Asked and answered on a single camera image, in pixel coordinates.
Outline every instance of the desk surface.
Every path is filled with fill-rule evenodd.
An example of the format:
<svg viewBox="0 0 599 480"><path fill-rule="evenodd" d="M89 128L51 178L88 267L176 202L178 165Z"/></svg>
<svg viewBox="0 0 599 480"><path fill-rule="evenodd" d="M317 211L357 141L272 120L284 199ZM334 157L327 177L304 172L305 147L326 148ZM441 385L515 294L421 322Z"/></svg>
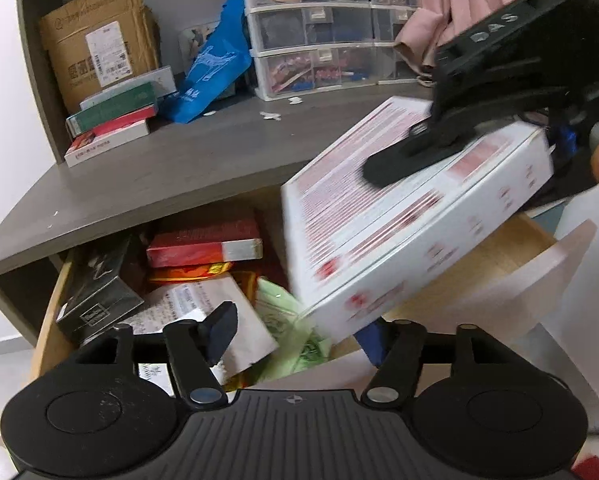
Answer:
<svg viewBox="0 0 599 480"><path fill-rule="evenodd" d="M156 132L73 168L50 168L0 225L0 274L106 234L297 173L392 95L429 98L417 84L263 102L250 97ZM281 121L264 120L260 111Z"/></svg>

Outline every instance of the white box with red text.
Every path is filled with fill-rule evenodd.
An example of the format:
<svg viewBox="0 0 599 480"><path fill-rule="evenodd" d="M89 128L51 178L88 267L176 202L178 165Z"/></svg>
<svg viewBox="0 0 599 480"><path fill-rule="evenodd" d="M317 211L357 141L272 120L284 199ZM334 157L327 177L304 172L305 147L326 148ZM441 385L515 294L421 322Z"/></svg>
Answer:
<svg viewBox="0 0 599 480"><path fill-rule="evenodd" d="M513 123L392 186L361 177L428 101L393 97L282 188L292 290L333 342L399 306L471 251L552 175L541 128Z"/></svg>

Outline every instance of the gray floor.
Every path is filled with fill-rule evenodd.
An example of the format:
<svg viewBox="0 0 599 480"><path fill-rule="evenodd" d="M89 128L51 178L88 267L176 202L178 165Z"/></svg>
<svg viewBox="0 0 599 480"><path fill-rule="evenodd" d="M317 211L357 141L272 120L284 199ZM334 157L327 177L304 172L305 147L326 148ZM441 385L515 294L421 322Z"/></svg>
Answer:
<svg viewBox="0 0 599 480"><path fill-rule="evenodd" d="M0 354L0 414L6 402L28 382L32 350Z"/></svg>

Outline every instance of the barcode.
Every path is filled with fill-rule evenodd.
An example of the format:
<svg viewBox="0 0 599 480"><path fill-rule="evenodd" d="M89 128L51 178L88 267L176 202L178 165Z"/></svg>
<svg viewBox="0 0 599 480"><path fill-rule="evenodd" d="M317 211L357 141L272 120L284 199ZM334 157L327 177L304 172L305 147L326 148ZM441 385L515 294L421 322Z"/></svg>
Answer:
<svg viewBox="0 0 599 480"><path fill-rule="evenodd" d="M118 70L125 70L126 69L126 64L125 63L119 63L118 65L112 66L110 68L106 69L106 74L112 74L114 72L117 72Z"/></svg>

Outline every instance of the black mechanical arm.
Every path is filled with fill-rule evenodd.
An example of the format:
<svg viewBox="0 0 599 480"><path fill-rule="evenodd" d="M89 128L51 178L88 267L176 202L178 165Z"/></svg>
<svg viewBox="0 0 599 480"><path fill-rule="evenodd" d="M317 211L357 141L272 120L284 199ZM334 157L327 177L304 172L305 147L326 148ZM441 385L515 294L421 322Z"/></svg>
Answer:
<svg viewBox="0 0 599 480"><path fill-rule="evenodd" d="M515 0L439 47L430 117L369 157L388 186L462 150L485 121L548 110L555 176L544 202L588 189L599 121L599 0Z"/></svg>

